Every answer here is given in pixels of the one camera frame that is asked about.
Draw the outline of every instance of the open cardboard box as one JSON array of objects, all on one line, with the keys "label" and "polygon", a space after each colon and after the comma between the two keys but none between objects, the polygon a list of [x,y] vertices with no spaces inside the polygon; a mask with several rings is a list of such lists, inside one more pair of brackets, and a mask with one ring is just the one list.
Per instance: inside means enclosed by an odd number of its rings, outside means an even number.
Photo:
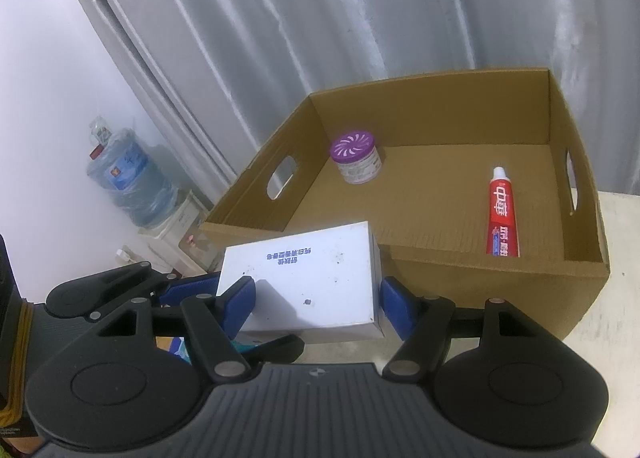
[{"label": "open cardboard box", "polygon": [[[368,130],[380,174],[347,184],[332,140]],[[286,157],[296,170],[276,199]],[[568,177],[577,187],[574,207]],[[513,184],[520,258],[486,255],[494,166]],[[213,209],[219,247],[368,220],[383,274],[458,306],[512,302],[556,336],[581,319],[609,276],[598,195],[562,94],[546,69],[411,76],[309,95]]]}]

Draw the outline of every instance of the white jar with purple lid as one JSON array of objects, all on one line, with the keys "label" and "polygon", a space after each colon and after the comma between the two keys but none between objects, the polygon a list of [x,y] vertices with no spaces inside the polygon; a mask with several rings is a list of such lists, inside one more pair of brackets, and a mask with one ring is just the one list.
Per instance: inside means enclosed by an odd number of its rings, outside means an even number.
[{"label": "white jar with purple lid", "polygon": [[382,168],[373,135],[369,131],[344,134],[331,145],[330,154],[347,183],[368,182]]}]

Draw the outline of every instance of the cardboard box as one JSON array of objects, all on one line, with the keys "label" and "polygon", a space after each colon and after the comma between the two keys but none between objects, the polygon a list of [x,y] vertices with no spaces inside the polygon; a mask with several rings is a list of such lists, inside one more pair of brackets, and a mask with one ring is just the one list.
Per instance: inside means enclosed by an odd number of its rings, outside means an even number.
[{"label": "cardboard box", "polygon": [[245,275],[255,280],[256,301],[240,343],[289,333],[305,343],[382,337],[380,252],[367,222],[229,247],[218,293]]},{"label": "cardboard box", "polygon": [[[328,156],[330,142],[351,130],[371,131],[383,157],[366,184],[345,183]],[[296,171],[272,200],[268,182],[287,156]],[[513,183],[520,258],[484,253],[496,165]],[[201,228],[228,247],[360,220],[380,244],[383,275],[463,307],[503,297],[559,337],[609,275],[589,162],[546,69],[446,72],[312,94]]]}]

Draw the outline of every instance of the white wall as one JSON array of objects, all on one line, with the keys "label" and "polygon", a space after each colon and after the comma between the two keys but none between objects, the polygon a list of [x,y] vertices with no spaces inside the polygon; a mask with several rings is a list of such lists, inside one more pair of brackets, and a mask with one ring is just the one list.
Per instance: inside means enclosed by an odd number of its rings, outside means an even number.
[{"label": "white wall", "polygon": [[114,267],[123,244],[150,256],[85,175],[98,114],[166,146],[77,0],[0,0],[0,234],[30,301]]}]

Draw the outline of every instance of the white toothpaste cap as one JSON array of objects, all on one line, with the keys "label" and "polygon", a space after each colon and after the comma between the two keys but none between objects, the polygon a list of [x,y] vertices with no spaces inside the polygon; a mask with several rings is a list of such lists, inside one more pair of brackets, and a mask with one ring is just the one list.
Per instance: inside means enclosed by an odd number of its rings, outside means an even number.
[{"label": "white toothpaste cap", "polygon": [[492,178],[493,180],[509,180],[507,178],[507,174],[504,171],[504,168],[501,166],[498,167],[494,167],[494,177]]}]

